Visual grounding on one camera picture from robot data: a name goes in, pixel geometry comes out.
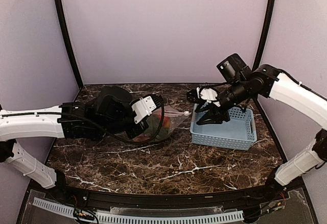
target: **plastic bag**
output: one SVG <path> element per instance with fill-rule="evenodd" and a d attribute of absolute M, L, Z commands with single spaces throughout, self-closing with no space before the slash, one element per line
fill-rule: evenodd
<path fill-rule="evenodd" d="M 176 109 L 169 105 L 165 106 L 165 117 L 163 119 L 162 127 L 159 131 L 159 134 L 153 141 L 159 142 L 170 137 L 174 129 L 176 129 L 186 118 L 188 118 L 190 114 L 191 113 L 189 111 L 178 112 Z M 149 127 L 141 135 L 135 137 L 133 141 L 144 141 L 154 135 L 158 129 L 160 119 L 161 109 L 157 109 L 147 119 Z"/>

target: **white vent strip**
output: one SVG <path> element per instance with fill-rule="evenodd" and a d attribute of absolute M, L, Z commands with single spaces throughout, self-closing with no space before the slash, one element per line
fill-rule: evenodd
<path fill-rule="evenodd" d="M 40 198 L 34 198 L 34 206 L 39 207 L 50 212 L 66 216 L 68 218 L 73 217 L 73 207 L 52 203 Z M 99 223 L 116 223 L 116 224 L 221 224 L 230 223 L 234 221 L 244 220 L 243 211 L 235 211 L 229 213 L 206 215 L 206 216 L 191 216 L 191 217 L 137 217 L 137 216 L 123 216 L 112 215 L 108 213 L 96 213 L 99 219 Z"/>

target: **black pole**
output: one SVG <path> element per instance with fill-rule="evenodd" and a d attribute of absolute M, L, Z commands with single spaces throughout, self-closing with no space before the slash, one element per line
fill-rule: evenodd
<path fill-rule="evenodd" d="M 60 28 L 61 28 L 61 34 L 62 34 L 62 38 L 63 38 L 63 41 L 66 46 L 66 51 L 68 54 L 69 62 L 71 63 L 77 85 L 81 89 L 81 88 L 83 88 L 84 84 L 83 84 L 82 77 L 78 70 L 77 62 L 76 62 L 76 59 L 74 56 L 72 43 L 71 43 L 71 39 L 69 37 L 67 24 L 66 24 L 66 20 L 65 20 L 65 15 L 63 12 L 62 1 L 55 0 L 55 4 L 56 4 L 57 15 L 58 15 L 58 19 L 59 19 Z"/>
<path fill-rule="evenodd" d="M 274 3 L 275 3 L 275 0 L 268 0 L 264 25 L 262 27 L 258 50 L 256 51 L 252 70 L 256 70 L 261 63 L 262 54 L 265 49 L 265 44 L 266 44 L 267 36 L 268 36 L 268 32 L 269 32 L 269 26 L 270 26 L 270 22 L 271 22 L 271 16 L 272 16 L 273 8 L 274 8 Z"/>

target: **marble tabletop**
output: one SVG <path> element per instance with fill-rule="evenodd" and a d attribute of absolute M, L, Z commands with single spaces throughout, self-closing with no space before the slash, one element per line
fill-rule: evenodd
<path fill-rule="evenodd" d="M 87 102 L 105 85 L 88 85 L 76 101 Z M 160 93 L 178 111 L 192 111 L 186 92 L 199 84 L 118 85 L 134 98 Z M 57 139 L 47 165 L 65 173 L 74 187 L 134 194 L 196 194 L 263 185 L 281 156 L 257 107 L 250 101 L 258 140 L 248 150 L 192 144 L 191 116 L 169 139 L 151 145 L 129 145 L 106 137 L 101 141 Z"/>

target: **white wall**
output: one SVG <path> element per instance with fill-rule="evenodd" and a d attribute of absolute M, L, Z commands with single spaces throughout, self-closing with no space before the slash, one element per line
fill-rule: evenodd
<path fill-rule="evenodd" d="M 267 0 L 63 0 L 85 84 L 219 82 L 252 65 Z"/>
<path fill-rule="evenodd" d="M 54 0 L 0 0 L 0 104 L 22 110 L 72 101 L 78 88 Z M 44 161 L 52 138 L 22 139 Z M 16 223 L 28 178 L 0 164 L 0 222 Z"/>
<path fill-rule="evenodd" d="M 287 70 L 327 96 L 327 0 L 276 0 L 263 63 Z M 320 130 L 288 106 L 260 99 L 288 158 Z M 327 220 L 327 167 L 304 176 L 319 223 Z"/>

